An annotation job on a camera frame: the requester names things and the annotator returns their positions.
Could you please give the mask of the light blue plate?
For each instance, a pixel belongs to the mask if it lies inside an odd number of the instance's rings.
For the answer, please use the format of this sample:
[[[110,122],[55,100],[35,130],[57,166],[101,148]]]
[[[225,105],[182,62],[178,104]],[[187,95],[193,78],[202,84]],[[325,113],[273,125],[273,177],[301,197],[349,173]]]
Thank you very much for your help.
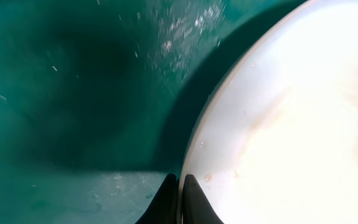
[[[307,1],[219,84],[182,175],[224,223],[358,223],[358,0]]]

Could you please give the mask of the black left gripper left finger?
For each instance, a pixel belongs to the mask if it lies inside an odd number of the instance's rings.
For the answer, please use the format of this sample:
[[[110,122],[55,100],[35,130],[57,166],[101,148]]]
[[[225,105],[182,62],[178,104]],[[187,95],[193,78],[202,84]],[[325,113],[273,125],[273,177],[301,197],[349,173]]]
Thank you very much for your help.
[[[168,174],[144,214],[135,224],[176,224],[178,184],[175,174]]]

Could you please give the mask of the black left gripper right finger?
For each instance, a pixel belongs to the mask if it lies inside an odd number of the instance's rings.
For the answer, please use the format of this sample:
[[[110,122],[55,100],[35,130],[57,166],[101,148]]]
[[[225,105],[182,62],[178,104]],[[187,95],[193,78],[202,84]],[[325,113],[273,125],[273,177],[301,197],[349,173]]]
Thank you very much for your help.
[[[181,209],[183,224],[223,224],[191,174],[185,177]]]

